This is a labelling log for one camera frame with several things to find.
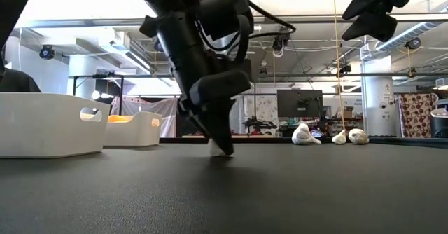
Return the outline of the brown dotted curtain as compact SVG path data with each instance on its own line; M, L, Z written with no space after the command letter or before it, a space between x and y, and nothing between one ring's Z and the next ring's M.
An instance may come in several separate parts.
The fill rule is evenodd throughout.
M398 95L401 135L404 138L431 138L431 111L438 96L433 93Z

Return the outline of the black trash bin white liner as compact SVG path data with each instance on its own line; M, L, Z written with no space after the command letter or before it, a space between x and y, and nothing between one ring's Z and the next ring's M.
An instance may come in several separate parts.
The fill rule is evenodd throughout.
M448 139L448 110L434 109L430 114L431 137Z

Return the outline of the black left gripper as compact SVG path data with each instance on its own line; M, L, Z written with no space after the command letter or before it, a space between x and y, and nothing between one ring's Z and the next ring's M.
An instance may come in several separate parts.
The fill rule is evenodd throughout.
M161 40L181 92L192 102L191 110L187 99L180 99L180 116L225 155L232 155L232 98L251 88L249 77L204 47L195 19L189 15L146 16L140 32Z

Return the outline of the small white garlic bulb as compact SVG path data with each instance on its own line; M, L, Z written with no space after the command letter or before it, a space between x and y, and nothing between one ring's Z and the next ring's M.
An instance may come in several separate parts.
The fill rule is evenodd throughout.
M342 130L341 132L339 132L337 135L335 135L332 138L332 142L334 144L337 144L337 145L345 144L347 142L346 140L347 140L347 138L346 138L346 130Z

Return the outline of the white plastic basket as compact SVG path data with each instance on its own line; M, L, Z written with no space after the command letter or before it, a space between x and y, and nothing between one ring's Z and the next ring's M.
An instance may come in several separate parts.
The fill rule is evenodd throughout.
M162 116L139 111L127 123L109 123L106 126L104 146L154 146L160 143Z
M110 106L71 95L0 92L0 158L100 152Z

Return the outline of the slim silver ventilation duct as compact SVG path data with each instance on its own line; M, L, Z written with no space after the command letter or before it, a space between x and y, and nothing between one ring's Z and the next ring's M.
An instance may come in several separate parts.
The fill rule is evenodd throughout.
M376 51L387 51L397 48L398 46L407 43L415 38L418 38L422 34L429 32L432 29L442 25L442 22L420 22L419 24L410 27L406 31L392 37L386 42L379 42L375 45Z

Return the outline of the black table mat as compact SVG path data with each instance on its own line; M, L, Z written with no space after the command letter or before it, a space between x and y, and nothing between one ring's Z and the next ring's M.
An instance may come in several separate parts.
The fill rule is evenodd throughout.
M448 150L109 149L0 160L0 234L448 234Z

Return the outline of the white floral curtain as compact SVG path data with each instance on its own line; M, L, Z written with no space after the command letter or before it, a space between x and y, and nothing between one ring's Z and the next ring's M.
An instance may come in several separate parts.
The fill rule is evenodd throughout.
M244 96L244 119L256 115L258 121L279 125L277 97L274 95Z

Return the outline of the cluttered storage shelf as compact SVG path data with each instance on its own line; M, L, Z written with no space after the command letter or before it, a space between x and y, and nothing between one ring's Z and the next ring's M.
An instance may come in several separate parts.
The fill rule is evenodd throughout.
M353 106L338 109L326 122L328 134L333 137L345 129L346 135L352 129L363 129L363 114L357 113Z

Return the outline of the white round column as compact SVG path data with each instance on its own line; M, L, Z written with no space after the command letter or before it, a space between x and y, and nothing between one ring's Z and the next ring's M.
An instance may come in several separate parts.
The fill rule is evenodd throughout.
M363 129L369 136L396 136L392 76L361 77Z

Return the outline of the overhead light bar beam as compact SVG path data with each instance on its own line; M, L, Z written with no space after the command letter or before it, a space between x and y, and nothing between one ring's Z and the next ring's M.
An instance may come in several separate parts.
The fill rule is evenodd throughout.
M446 22L448 13L397 13L390 14L398 22ZM333 15L280 15L291 24L331 23ZM139 26L143 18L121 19L65 19L65 20L18 20L14 28L74 28L74 27L130 27Z

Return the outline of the black monitor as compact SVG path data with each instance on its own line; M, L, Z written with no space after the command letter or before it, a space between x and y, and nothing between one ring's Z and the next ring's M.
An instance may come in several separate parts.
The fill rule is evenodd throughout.
M276 93L278 117L323 117L323 93L321 90L277 90Z

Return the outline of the blue-grey patterned curtain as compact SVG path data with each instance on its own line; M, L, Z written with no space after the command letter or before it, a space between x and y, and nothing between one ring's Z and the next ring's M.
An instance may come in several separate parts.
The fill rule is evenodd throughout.
M233 98L234 104L230 110L229 122L232 134L241 134L244 132L244 98L236 96Z

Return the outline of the large white garlic bulb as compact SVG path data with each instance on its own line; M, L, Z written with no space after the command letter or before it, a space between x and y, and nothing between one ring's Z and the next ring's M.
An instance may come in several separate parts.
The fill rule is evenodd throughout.
M306 123L301 123L294 130L291 140L296 145L321 144L321 141L312 136Z

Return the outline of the grey cloth curtain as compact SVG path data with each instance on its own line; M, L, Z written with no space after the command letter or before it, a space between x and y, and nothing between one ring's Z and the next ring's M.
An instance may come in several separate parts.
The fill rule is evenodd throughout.
M162 116L160 138L176 136L177 98L161 99L156 102L147 102L138 97L123 97L122 100L122 116L132 116L139 111L160 114Z

